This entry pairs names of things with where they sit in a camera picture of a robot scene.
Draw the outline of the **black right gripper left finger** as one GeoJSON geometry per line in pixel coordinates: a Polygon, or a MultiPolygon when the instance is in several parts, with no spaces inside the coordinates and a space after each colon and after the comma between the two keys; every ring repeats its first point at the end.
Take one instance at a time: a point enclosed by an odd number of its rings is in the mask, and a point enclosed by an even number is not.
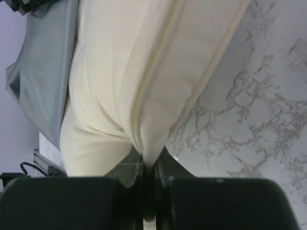
{"type": "Polygon", "coordinates": [[[13,176],[0,196],[3,230],[141,230],[142,157],[132,149],[102,177],[13,176]]]}

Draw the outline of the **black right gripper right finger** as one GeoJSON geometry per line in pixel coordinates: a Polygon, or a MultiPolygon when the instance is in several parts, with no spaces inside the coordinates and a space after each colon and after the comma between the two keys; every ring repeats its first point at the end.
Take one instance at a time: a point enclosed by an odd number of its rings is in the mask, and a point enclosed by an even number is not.
{"type": "Polygon", "coordinates": [[[297,230],[281,187],[268,179],[196,177],[163,149],[154,165],[159,230],[297,230]]]}

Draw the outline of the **grey pillowcase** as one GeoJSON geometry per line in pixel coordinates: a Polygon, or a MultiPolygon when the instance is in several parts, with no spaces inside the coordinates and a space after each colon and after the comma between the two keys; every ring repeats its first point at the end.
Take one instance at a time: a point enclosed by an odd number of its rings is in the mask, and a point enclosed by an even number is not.
{"type": "Polygon", "coordinates": [[[6,69],[6,91],[56,148],[75,49],[79,1],[56,0],[26,16],[17,60],[6,69]]]}

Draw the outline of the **beige pillow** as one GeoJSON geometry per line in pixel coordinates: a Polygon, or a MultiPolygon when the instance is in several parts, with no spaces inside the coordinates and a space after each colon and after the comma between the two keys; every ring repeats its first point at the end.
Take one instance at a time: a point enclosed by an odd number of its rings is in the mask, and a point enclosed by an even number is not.
{"type": "Polygon", "coordinates": [[[82,0],[60,153],[103,176],[132,148],[153,168],[212,76],[246,0],[82,0]]]}

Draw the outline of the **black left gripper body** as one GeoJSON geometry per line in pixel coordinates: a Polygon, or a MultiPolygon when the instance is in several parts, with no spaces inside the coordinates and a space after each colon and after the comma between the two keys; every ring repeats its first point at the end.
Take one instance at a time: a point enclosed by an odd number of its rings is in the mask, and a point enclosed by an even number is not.
{"type": "Polygon", "coordinates": [[[19,12],[22,16],[36,11],[42,5],[50,5],[55,0],[9,0],[9,7],[13,12],[19,12]]]}

